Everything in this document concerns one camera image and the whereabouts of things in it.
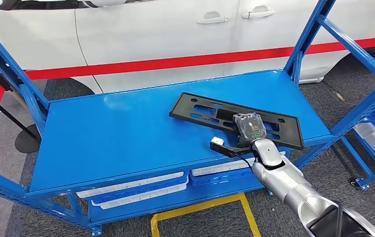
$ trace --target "car door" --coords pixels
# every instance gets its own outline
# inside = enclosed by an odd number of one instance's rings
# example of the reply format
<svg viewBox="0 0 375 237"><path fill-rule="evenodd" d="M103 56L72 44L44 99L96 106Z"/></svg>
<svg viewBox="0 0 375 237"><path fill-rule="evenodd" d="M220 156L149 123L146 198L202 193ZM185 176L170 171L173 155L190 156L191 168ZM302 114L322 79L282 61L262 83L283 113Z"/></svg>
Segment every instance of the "car door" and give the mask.
<svg viewBox="0 0 375 237"><path fill-rule="evenodd" d="M225 74L284 67L290 47L298 41L316 3L317 0L240 0L230 50L249 51L259 60L226 64ZM315 77L307 70L317 67L319 65L314 65L310 57L305 56L301 79Z"/></svg>
<svg viewBox="0 0 375 237"><path fill-rule="evenodd" d="M75 30L77 0L0 0L0 4L0 42L22 69L87 65ZM92 76L73 79L101 92Z"/></svg>
<svg viewBox="0 0 375 237"><path fill-rule="evenodd" d="M224 53L237 8L238 0L141 0L76 9L77 34L89 65ZM95 78L107 92L217 77L223 70L215 64Z"/></svg>
<svg viewBox="0 0 375 237"><path fill-rule="evenodd" d="M231 51L250 51L259 60L229 63L225 74L238 74L282 68L288 60L314 10L317 0L240 0L237 28ZM354 40L375 38L375 0L340 0L328 15ZM349 52L335 51L337 42L320 28L312 44L320 53L307 54L302 60L300 82L316 82Z"/></svg>

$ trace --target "blue metal shelf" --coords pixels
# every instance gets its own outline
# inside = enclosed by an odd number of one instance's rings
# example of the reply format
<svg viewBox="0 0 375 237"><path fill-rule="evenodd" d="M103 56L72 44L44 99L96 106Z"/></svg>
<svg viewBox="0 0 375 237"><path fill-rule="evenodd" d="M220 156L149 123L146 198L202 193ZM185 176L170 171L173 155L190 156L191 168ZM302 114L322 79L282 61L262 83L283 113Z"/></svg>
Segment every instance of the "blue metal shelf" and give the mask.
<svg viewBox="0 0 375 237"><path fill-rule="evenodd" d="M297 116L304 144L313 146L295 162L298 168L339 139L356 155L343 136L375 110L375 90L328 130L298 89L302 58L320 27L375 74L375 59L327 18L334 2L318 1L283 69L58 101L48 101L0 44L0 71L25 99L42 137L30 186L0 176L0 197L97 236L101 225L110 221L262 188L253 177L215 185L188 184L184 191L115 208L89 206L88 217L82 215L75 192L237 160L208 146L213 136L234 145L234 136L168 116L181 92ZM364 187L375 180L375 174L356 158L368 171L368 178L356 180ZM49 200L55 195L67 195L72 210Z"/></svg>
<svg viewBox="0 0 375 237"><path fill-rule="evenodd" d="M276 88L276 93L268 89L256 95L256 88ZM59 100L50 103L28 195L81 191L93 181L129 182L237 160L208 146L214 136L236 139L232 134L168 116L184 91L297 116L304 142L332 137L282 70ZM67 172L57 175L64 167Z"/></svg>
<svg viewBox="0 0 375 237"><path fill-rule="evenodd" d="M261 188L264 186L255 177L233 179L217 185L193 186L188 183L183 191L110 209L103 210L99 206L90 205L89 219L92 225L98 225Z"/></svg>

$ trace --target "robotic arm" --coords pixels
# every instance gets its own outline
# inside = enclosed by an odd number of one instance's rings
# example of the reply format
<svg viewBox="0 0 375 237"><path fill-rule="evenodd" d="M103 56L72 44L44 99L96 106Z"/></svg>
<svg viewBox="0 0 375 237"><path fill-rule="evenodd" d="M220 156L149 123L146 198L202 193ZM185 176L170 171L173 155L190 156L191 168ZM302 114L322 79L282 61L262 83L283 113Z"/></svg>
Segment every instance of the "robotic arm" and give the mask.
<svg viewBox="0 0 375 237"><path fill-rule="evenodd" d="M375 237L375 227L357 212L346 209L317 191L275 144L265 139L263 121L256 114L234 115L239 146L250 146L256 178L299 217L311 237ZM213 139L211 143L221 144Z"/></svg>

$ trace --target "black plastic bracket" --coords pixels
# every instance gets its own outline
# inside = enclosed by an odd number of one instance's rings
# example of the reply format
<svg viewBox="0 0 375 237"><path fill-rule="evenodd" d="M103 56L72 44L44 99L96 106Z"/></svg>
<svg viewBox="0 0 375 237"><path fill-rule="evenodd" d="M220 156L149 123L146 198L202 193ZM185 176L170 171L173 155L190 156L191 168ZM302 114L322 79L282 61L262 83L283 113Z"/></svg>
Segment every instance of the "black plastic bracket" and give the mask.
<svg viewBox="0 0 375 237"><path fill-rule="evenodd" d="M227 157L236 157L248 154L252 152L252 149L250 147L244 147L244 148L238 148L238 147L227 147L224 145L218 145L215 143L210 142L209 147L211 148L212 151L218 152L224 156Z"/></svg>
<svg viewBox="0 0 375 237"><path fill-rule="evenodd" d="M10 87L10 84L2 75L0 75L0 85L4 88L5 91L13 91Z"/></svg>
<svg viewBox="0 0 375 237"><path fill-rule="evenodd" d="M265 125L267 138L278 145L298 150L304 148L300 123L298 118L294 116L259 110L186 92L180 94L169 116L239 135L237 126L233 121L233 115L238 113L259 114Z"/></svg>

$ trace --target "yellow floor marking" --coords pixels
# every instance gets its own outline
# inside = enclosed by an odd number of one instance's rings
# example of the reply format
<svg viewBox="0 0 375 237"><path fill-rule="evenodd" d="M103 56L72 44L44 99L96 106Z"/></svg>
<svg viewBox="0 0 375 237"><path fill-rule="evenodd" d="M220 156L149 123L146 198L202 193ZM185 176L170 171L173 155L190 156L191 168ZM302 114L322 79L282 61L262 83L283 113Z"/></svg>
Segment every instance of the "yellow floor marking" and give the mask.
<svg viewBox="0 0 375 237"><path fill-rule="evenodd" d="M181 216L181 215L201 211L201 210L204 210L204 209L207 209L207 208L219 206L219 205L222 205L222 204L226 204L226 203L230 203L230 202L238 201L238 200L241 202L241 205L243 206L244 212L245 212L246 217L247 217L247 221L249 222L250 228L251 228L252 233L253 233L253 237L261 237L259 229L257 228L257 224L256 224L256 222L254 220L254 217L253 217L253 214L251 212L249 203L247 202L247 198L244 195L244 193L235 194L235 195L231 195L231 196L227 196L227 197L221 197L221 198L217 198L217 199L214 199L214 200L201 202L201 203L198 203L198 204L181 207L181 208L178 208L178 209L165 211L165 212L162 212L162 213L157 213L157 214L153 215L153 217L151 218L151 221L150 221L151 235L152 235L152 237L160 237L160 233L158 232L158 221L162 221L162 220L170 219L170 218L173 218L173 217L176 217L176 216Z"/></svg>
<svg viewBox="0 0 375 237"><path fill-rule="evenodd" d="M260 235L259 229L257 228L256 221L254 219L253 213L250 209L250 205L247 201L246 196L244 195L244 193L240 193L239 195L241 196L241 205L243 205L244 213L246 213L247 221L249 222L250 229L252 229L253 237L262 237Z"/></svg>

